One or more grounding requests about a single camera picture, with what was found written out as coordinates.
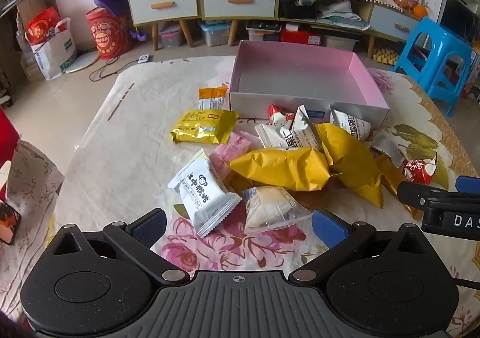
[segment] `cabinet leg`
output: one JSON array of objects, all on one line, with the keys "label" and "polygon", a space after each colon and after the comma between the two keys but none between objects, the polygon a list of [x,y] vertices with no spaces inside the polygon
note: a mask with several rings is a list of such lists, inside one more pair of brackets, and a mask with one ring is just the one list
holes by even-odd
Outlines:
[{"label": "cabinet leg", "polygon": [[232,20],[232,26],[229,34],[229,46],[232,46],[235,42],[235,36],[237,35],[238,20]]},{"label": "cabinet leg", "polygon": [[190,30],[188,29],[188,23],[186,20],[179,20],[180,21],[180,26],[182,27],[181,30],[183,32],[183,35],[185,36],[185,39],[187,39],[187,44],[190,48],[193,48],[194,41],[191,40],[191,35],[190,35]]},{"label": "cabinet leg", "polygon": [[375,46],[375,36],[370,35],[370,38],[368,39],[368,51],[367,51],[367,58],[371,59],[371,57],[374,55],[374,46]]},{"label": "cabinet leg", "polygon": [[152,24],[153,51],[158,51],[158,23]]}]

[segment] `open box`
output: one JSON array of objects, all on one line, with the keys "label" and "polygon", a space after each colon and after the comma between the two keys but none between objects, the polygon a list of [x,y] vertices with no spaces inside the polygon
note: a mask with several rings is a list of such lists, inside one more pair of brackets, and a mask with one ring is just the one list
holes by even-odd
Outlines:
[{"label": "open box", "polygon": [[282,42],[242,41],[230,84],[230,109],[267,118],[275,104],[330,121],[330,106],[379,128],[389,108],[354,52]]}]

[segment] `red snack package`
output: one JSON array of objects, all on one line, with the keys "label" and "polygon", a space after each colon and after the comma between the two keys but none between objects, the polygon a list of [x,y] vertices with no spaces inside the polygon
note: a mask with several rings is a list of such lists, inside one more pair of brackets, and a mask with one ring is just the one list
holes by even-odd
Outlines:
[{"label": "red snack package", "polygon": [[285,112],[279,106],[272,104],[268,107],[268,124],[269,125],[290,128],[294,118],[295,118],[295,113]]},{"label": "red snack package", "polygon": [[429,185],[437,169],[437,156],[434,159],[413,159],[405,165],[405,177],[411,182]]}]

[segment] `white drawer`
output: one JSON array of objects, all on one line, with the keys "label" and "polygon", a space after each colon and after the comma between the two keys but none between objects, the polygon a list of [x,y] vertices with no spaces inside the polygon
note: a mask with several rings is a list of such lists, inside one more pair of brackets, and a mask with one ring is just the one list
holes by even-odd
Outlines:
[{"label": "white drawer", "polygon": [[205,17],[274,17],[275,0],[203,0]]},{"label": "white drawer", "polygon": [[[160,4],[165,2],[173,4],[170,7],[162,7]],[[197,0],[130,0],[130,7],[135,25],[198,15]]]},{"label": "white drawer", "polygon": [[370,18],[370,29],[388,34],[402,40],[407,40],[419,23],[399,11],[375,5]]}]

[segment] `wooden drawer handle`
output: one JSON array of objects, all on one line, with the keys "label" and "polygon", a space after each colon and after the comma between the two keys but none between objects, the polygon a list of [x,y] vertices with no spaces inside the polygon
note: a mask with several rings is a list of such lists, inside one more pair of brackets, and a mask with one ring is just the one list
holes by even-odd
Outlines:
[{"label": "wooden drawer handle", "polygon": [[165,8],[171,8],[175,5],[173,1],[169,2],[160,2],[158,4],[152,4],[152,9],[165,9]]},{"label": "wooden drawer handle", "polygon": [[227,0],[231,4],[253,4],[254,0]]},{"label": "wooden drawer handle", "polygon": [[407,34],[410,33],[410,28],[408,28],[408,27],[404,27],[403,25],[400,25],[400,24],[397,24],[397,23],[394,23],[394,26],[395,26],[395,28],[397,28],[399,31],[405,32],[405,33],[407,33]]}]

